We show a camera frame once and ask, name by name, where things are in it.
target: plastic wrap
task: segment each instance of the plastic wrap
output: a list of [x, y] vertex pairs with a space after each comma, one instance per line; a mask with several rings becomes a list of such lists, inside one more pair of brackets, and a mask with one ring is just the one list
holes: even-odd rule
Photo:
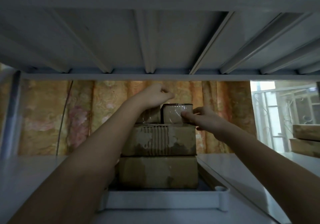
[[138, 118], [137, 124], [159, 124], [161, 123], [160, 106], [145, 110]]
[[189, 123], [188, 120], [181, 117], [182, 111], [193, 112], [192, 104], [163, 104], [161, 108], [161, 116], [163, 124], [185, 124]]

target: corrugated cardboard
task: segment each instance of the corrugated cardboard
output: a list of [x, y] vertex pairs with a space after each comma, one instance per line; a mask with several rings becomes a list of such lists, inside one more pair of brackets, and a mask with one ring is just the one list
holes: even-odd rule
[[135, 125], [123, 149], [123, 156], [194, 156], [196, 129], [188, 124]]
[[320, 125], [297, 124], [293, 125], [293, 136], [297, 139], [320, 141]]
[[320, 142], [290, 139], [290, 143], [292, 152], [320, 158]]
[[188, 123], [188, 120], [181, 117], [182, 111], [193, 112], [192, 104], [163, 104], [161, 108], [162, 123], [164, 124], [182, 124]]
[[119, 181], [131, 188], [197, 188], [197, 159], [194, 156], [122, 157]]
[[138, 118], [137, 124], [159, 124], [161, 123], [160, 106], [145, 110]]

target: stacked boxes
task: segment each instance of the stacked boxes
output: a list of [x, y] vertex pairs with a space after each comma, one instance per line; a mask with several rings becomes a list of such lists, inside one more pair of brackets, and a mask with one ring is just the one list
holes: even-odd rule
[[320, 158], [320, 125], [293, 125], [293, 136], [292, 152]]
[[[159, 117], [160, 107], [152, 109], [158, 116], [154, 116], [154, 119], [144, 117], [144, 122], [149, 123], [136, 124], [131, 131], [119, 162], [119, 181], [122, 186], [197, 188], [195, 127], [183, 124], [177, 115], [172, 116], [177, 114], [174, 110], [171, 110], [172, 114], [163, 114], [163, 109], [166, 107], [170, 105], [164, 105], [161, 117]], [[161, 123], [170, 120], [172, 123]]]

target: cardboard box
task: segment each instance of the cardboard box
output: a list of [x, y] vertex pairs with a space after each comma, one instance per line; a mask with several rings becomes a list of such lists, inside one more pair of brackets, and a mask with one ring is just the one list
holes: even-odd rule
[[123, 156], [195, 156], [195, 126], [183, 124], [135, 125]]
[[122, 157], [119, 182], [131, 188], [197, 188], [197, 159], [195, 156]]
[[162, 123], [163, 124], [183, 124], [188, 123], [188, 120], [181, 117], [182, 111], [193, 112], [192, 104], [163, 104], [161, 108]]
[[290, 143], [292, 152], [320, 158], [320, 142], [290, 139]]
[[161, 123], [160, 106], [145, 110], [138, 118], [137, 124], [159, 124]]
[[320, 141], [320, 125], [296, 124], [293, 125], [293, 136], [297, 139]]

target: floral curtain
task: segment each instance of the floral curtain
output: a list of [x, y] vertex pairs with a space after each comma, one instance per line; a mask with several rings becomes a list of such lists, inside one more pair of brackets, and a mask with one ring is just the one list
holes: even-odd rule
[[[129, 97], [156, 81], [74, 81], [62, 125], [59, 154], [72, 152]], [[250, 82], [162, 81], [169, 103], [210, 106], [226, 120], [256, 135]], [[69, 81], [28, 81], [20, 155], [54, 155]], [[196, 133], [197, 153], [231, 153], [208, 132]]]

